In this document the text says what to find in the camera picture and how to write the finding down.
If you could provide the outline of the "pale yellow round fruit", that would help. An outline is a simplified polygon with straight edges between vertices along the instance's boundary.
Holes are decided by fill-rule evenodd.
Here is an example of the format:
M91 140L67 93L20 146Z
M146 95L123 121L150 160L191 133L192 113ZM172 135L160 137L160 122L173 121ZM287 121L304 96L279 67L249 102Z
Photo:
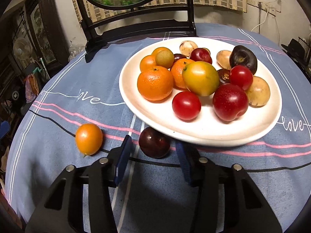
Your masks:
M217 63L226 70L231 70L230 61L229 61L231 53L232 52L229 50L221 50L217 53L217 56L216 56Z

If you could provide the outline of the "dark red plum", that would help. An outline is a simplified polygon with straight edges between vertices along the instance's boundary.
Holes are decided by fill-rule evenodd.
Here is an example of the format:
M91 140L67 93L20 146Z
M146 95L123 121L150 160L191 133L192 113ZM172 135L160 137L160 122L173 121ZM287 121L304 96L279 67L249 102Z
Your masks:
M164 158L170 151L171 139L152 127L145 128L138 140L142 152L151 158Z

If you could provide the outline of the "small red tomato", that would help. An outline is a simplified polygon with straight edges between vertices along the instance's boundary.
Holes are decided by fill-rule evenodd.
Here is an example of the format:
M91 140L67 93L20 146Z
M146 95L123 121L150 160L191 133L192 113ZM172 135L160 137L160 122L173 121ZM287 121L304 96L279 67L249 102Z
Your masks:
M190 91L182 91L173 98L172 109L179 119L193 120L201 111L201 102L196 94Z

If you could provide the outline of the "small orange kumquat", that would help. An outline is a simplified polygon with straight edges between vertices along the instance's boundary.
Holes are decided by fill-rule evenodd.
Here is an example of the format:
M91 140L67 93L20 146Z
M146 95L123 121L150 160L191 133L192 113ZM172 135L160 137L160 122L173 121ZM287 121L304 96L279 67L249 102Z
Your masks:
M91 156L102 146L103 133L95 124L83 124L75 133L75 142L84 156Z

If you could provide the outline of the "white oval plate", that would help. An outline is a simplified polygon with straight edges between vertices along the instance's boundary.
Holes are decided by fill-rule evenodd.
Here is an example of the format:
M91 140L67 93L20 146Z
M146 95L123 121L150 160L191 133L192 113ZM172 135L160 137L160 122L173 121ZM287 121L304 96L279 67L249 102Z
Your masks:
M183 38L145 47L124 65L119 78L129 109L154 129L175 139L206 146L232 147L258 140L273 129L282 107L279 86L267 67L258 63L250 83L268 84L268 101L251 102L245 83L221 85L216 61L190 57L183 68L185 88L176 88L173 54Z

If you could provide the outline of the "orange mandarin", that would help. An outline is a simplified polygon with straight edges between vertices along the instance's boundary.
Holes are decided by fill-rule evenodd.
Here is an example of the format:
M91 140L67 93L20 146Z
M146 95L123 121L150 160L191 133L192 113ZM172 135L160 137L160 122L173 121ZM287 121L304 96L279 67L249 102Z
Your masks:
M172 93L173 86L172 73L162 66L153 66L144 70L137 80L139 93L152 102L167 98Z
M143 72L153 66L156 66L156 57L154 55L147 55L140 61L140 71Z

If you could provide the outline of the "red cherry tomato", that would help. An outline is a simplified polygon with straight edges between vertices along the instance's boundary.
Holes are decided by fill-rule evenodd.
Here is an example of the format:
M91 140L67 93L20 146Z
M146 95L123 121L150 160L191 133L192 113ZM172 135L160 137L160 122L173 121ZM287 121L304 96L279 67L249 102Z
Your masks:
M229 82L239 86L243 90L248 90L253 83L252 72L245 66L237 65L230 70Z

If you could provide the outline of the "white electric fan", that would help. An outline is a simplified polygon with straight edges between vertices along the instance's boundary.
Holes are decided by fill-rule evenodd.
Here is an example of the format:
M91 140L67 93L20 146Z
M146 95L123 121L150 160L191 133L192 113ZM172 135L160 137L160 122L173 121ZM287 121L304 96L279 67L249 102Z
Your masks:
M32 53L31 44L24 38L18 38L13 45L14 55L20 60L27 60Z

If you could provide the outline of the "dark purple mangosteen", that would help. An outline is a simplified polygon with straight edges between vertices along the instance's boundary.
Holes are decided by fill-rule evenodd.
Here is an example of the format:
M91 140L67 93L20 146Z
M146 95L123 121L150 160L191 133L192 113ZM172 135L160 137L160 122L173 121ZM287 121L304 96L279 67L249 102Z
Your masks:
M231 68L242 65L248 68L253 75L257 72L257 57L250 49L242 45L237 45L233 48L229 56L229 64Z

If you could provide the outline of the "small dark plum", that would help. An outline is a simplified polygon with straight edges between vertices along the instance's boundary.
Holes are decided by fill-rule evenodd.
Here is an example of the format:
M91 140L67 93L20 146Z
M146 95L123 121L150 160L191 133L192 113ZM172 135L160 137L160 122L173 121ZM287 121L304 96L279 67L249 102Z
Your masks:
M174 62L180 60L180 59L187 59L187 57L185 55L182 54L174 54Z

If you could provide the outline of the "large red plum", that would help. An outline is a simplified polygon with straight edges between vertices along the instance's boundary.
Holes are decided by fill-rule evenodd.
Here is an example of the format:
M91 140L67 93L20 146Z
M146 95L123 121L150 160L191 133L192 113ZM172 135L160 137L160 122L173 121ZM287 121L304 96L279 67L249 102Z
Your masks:
M214 93L212 106L215 114L225 122L231 122L246 113L248 97L237 85L221 85Z

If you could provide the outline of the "orange yellow tomato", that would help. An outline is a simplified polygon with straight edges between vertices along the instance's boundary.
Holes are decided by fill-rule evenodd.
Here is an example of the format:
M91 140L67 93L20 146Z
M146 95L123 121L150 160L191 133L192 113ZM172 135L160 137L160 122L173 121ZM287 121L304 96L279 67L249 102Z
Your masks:
M166 48L166 47L158 47L158 48L156 48L156 49L152 52L151 55L156 56L159 52L161 52L161 51L163 51L163 50L169 50L169 49Z

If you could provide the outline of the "wall power strip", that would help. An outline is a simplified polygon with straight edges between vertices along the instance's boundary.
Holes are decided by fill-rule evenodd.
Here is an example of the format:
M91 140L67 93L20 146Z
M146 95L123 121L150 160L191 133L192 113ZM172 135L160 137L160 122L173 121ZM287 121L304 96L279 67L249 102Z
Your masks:
M247 0L247 4L253 7L257 7L269 14L276 16L276 13L281 12L281 0L275 0L272 2L261 2L258 0Z

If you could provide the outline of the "yellow green tomato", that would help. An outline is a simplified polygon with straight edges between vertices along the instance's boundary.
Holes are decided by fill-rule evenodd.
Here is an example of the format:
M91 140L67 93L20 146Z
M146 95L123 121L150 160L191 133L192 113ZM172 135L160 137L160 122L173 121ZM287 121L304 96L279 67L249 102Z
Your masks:
M187 64L182 77L187 89L201 97L212 95L220 84L216 69L202 61Z

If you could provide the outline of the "framed wall painting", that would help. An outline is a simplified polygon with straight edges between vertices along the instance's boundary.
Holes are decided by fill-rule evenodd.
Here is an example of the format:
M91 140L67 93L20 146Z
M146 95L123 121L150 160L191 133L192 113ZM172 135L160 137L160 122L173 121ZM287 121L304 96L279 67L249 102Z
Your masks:
M26 0L25 10L32 45L48 69L68 64L69 46L61 27L55 0Z

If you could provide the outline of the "small green-tan longan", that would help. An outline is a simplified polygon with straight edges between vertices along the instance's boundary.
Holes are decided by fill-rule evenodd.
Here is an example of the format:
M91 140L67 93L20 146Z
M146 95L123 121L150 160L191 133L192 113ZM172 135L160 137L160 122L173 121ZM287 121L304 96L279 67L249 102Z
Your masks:
M162 50L155 56L155 62L158 66L170 69L174 63L174 54L171 50Z

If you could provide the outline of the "black hat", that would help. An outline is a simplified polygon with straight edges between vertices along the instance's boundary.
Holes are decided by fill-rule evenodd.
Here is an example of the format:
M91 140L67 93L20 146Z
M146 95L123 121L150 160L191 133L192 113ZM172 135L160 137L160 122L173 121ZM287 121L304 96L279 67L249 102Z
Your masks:
M291 39L288 45L281 44L281 47L286 51L289 57L304 60L305 50L294 38Z

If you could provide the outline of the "orange round fruit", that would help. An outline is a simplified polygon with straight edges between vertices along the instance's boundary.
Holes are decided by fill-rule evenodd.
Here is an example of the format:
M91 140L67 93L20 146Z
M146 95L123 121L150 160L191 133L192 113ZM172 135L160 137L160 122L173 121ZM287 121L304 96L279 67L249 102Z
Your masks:
M174 79L174 85L177 88L181 88L181 89L187 88L182 77L182 72L183 72L184 67L187 64L190 64L192 62L193 60L191 59L182 58L174 62L173 66L170 68L170 72L172 73L173 79Z

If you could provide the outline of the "striped tan melon fruit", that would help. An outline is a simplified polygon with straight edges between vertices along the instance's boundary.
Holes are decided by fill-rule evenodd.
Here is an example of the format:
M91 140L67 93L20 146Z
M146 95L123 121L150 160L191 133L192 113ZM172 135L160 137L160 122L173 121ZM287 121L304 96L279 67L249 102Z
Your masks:
M180 53L186 57L190 57L192 51L196 48L198 48L198 45L193 41L183 41L179 46Z

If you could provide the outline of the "round goldfish screen ornament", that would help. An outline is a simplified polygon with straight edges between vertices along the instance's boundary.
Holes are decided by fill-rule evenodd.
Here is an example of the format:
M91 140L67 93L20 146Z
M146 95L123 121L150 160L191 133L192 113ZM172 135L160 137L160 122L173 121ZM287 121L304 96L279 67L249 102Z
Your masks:
M145 7L145 5L152 0L142 0L129 5L118 6L101 4L95 0L87 1L90 2L92 5L104 10L127 10L127 12L93 23L91 18L87 15L83 0L76 0L82 16L81 27L87 40L87 43L85 45L85 61L87 63L92 61L92 59L100 49L106 48L109 46L109 43L120 39L163 32L189 32L191 36L197 35L193 0L186 0L187 2L181 5L161 5L147 7ZM105 31L101 35L97 34L95 30L97 27L129 17L150 13L175 11L186 11L187 20L177 21L175 19L161 19L157 21L143 22L117 27L112 30Z

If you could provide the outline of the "dark brown passion fruit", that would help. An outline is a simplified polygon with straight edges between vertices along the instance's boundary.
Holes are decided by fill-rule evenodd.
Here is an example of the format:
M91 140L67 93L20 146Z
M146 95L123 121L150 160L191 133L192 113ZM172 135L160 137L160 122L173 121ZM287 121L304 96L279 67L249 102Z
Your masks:
M229 80L230 70L222 68L222 69L217 70L217 72L218 72L219 81L221 85L230 83L230 80Z

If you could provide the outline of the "large tan round fruit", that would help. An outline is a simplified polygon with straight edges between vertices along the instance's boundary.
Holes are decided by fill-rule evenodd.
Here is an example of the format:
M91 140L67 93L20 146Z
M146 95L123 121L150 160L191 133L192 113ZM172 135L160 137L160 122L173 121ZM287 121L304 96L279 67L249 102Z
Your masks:
M245 91L249 105L252 107L265 106L270 99L270 88L261 77L254 76L251 86Z

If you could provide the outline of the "blue striped tablecloth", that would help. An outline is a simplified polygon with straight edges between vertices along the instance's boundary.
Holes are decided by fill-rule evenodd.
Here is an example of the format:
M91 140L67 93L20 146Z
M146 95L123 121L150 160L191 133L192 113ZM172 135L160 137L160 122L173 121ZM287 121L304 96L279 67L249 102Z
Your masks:
M275 77L276 126L249 145L201 147L209 162L250 177L267 205L254 221L270 232L310 232L310 83L272 41L240 28L200 24L204 41L244 44ZM4 232L188 232L197 189L176 153L147 159L138 144L150 125L123 102L121 68L150 44L178 34L113 42L91 62L79 54L43 88L17 129L1 193Z

